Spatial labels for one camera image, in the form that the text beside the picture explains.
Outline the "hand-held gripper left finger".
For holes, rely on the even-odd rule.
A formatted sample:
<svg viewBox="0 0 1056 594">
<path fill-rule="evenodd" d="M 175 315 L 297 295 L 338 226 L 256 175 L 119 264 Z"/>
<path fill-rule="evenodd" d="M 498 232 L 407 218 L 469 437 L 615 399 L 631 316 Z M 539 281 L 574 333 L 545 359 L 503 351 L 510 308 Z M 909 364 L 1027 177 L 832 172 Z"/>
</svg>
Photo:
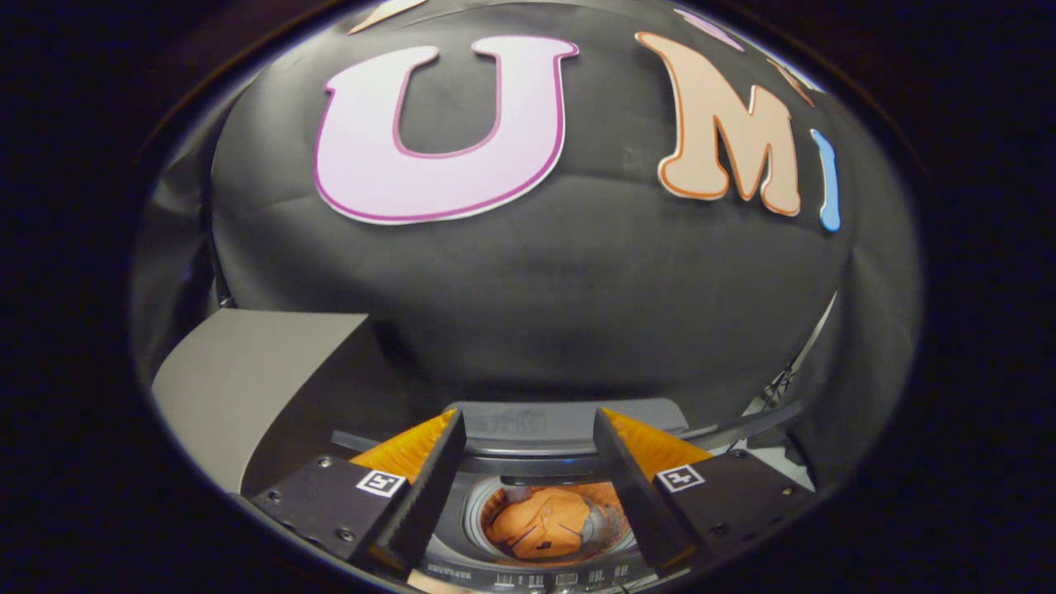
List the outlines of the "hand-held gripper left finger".
<svg viewBox="0 0 1056 594">
<path fill-rule="evenodd" d="M 343 563 L 406 578 L 441 518 L 465 441 L 464 415 L 451 409 L 354 459 L 314 456 L 252 504 Z"/>
</svg>

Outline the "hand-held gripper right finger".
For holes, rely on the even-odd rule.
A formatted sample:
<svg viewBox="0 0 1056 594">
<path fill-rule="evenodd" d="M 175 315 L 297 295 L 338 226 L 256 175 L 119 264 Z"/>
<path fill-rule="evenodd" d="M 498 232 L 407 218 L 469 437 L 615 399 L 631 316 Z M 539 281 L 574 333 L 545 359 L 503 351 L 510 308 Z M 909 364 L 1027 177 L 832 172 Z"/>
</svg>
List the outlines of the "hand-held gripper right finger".
<svg viewBox="0 0 1056 594">
<path fill-rule="evenodd" d="M 645 563 L 660 578 L 742 556 L 813 503 L 813 491 L 746 449 L 710 454 L 610 408 L 593 444 Z"/>
</svg>

